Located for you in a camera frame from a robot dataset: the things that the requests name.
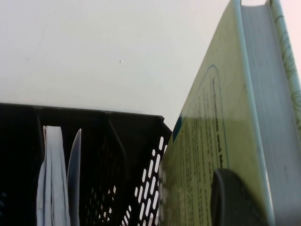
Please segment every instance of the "white paper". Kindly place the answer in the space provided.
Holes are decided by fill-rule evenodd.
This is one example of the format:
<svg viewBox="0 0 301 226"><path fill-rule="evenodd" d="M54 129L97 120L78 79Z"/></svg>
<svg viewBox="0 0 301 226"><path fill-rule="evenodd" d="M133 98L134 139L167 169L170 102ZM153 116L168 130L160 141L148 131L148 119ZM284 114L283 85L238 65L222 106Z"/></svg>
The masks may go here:
<svg viewBox="0 0 301 226"><path fill-rule="evenodd" d="M81 129L77 132L74 139L68 167L68 196L72 226L79 226L80 145Z"/></svg>

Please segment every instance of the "black plastic file organizer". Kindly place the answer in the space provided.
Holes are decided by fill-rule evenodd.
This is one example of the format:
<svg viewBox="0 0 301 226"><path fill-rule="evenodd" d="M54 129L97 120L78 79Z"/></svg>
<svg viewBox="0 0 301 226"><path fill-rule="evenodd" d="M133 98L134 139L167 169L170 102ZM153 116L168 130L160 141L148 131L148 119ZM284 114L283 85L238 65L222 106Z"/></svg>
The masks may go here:
<svg viewBox="0 0 301 226"><path fill-rule="evenodd" d="M36 224L43 125L62 128L66 168L76 132L82 129L81 226L158 225L158 163L171 135L163 120L153 115L0 104L0 225Z"/></svg>

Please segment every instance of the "book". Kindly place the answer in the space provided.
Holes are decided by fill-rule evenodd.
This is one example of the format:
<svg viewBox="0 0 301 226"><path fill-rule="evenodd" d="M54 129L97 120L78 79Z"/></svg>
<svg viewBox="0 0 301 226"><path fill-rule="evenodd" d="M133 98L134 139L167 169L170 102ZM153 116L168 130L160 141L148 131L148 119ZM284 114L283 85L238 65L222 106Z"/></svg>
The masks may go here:
<svg viewBox="0 0 301 226"><path fill-rule="evenodd" d="M37 226L79 226L80 135L75 137L66 176L60 127L44 126L45 158L37 190Z"/></svg>
<svg viewBox="0 0 301 226"><path fill-rule="evenodd" d="M300 93L279 1L231 0L161 162L161 225L211 225L217 168L239 176L269 225L301 225Z"/></svg>

